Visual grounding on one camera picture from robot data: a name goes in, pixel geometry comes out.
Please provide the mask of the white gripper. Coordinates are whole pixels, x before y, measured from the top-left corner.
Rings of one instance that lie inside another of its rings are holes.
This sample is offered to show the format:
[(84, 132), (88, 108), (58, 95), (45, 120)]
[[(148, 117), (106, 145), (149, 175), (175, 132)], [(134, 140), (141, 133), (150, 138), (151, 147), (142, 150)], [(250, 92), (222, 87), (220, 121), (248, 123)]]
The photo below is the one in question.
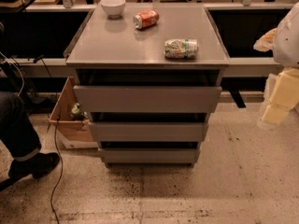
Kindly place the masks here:
[(271, 130), (299, 104), (299, 69), (284, 68), (278, 75), (270, 74), (263, 97), (258, 126)]

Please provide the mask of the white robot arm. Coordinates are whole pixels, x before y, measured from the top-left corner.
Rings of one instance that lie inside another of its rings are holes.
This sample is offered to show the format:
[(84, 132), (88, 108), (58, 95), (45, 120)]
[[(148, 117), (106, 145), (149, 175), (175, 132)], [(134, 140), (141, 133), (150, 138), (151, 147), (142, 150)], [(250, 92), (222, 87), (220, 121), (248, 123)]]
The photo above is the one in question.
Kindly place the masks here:
[(273, 90), (258, 125), (270, 130), (277, 127), (299, 104), (299, 3), (281, 20), (278, 27), (259, 38), (253, 48), (273, 51), (274, 61), (284, 69), (275, 76)]

